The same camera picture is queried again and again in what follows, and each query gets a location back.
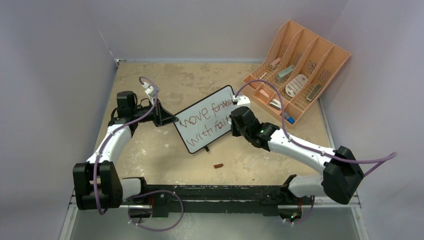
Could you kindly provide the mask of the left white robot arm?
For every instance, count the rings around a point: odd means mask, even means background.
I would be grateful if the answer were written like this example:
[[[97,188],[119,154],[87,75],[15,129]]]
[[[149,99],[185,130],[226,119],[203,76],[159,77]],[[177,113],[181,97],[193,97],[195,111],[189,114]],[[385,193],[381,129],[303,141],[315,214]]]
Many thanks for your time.
[[[72,170],[76,205],[80,210],[99,210],[103,215],[128,198],[138,205],[148,201],[145,179],[120,179],[115,164],[139,124],[152,122],[155,127],[162,127],[179,120],[164,109],[158,92],[151,86],[145,90],[147,106],[141,104],[133,91],[116,95],[117,106],[111,113],[105,137],[92,156],[84,163],[77,163]]]

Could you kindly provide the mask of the black-framed whiteboard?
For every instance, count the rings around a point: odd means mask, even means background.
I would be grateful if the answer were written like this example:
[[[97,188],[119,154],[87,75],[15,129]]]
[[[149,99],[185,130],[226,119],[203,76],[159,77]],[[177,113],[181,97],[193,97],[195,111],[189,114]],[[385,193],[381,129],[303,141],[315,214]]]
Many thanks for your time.
[[[233,96],[232,86],[226,85],[175,114],[174,125],[190,154],[231,130],[230,114],[236,107]]]

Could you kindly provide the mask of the brown marker cap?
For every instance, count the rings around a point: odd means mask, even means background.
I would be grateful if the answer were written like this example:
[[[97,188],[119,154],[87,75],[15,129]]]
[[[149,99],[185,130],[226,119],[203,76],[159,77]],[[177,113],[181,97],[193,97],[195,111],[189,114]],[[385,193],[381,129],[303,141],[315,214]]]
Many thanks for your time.
[[[213,167],[215,168],[215,169],[218,169],[218,168],[222,168],[224,166],[224,164],[223,163],[219,163],[219,164],[215,164]]]

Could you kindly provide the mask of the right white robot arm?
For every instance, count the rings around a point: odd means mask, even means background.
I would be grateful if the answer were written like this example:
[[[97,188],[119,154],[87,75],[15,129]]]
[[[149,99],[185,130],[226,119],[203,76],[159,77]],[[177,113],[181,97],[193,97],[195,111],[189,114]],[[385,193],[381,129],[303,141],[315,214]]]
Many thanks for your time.
[[[277,125],[261,123],[250,108],[238,107],[230,114],[234,137],[244,137],[254,147],[288,156],[314,169],[317,174],[290,176],[283,184],[280,196],[288,204],[301,197],[327,196],[346,205],[365,177],[352,151],[322,147],[293,135],[285,135]]]

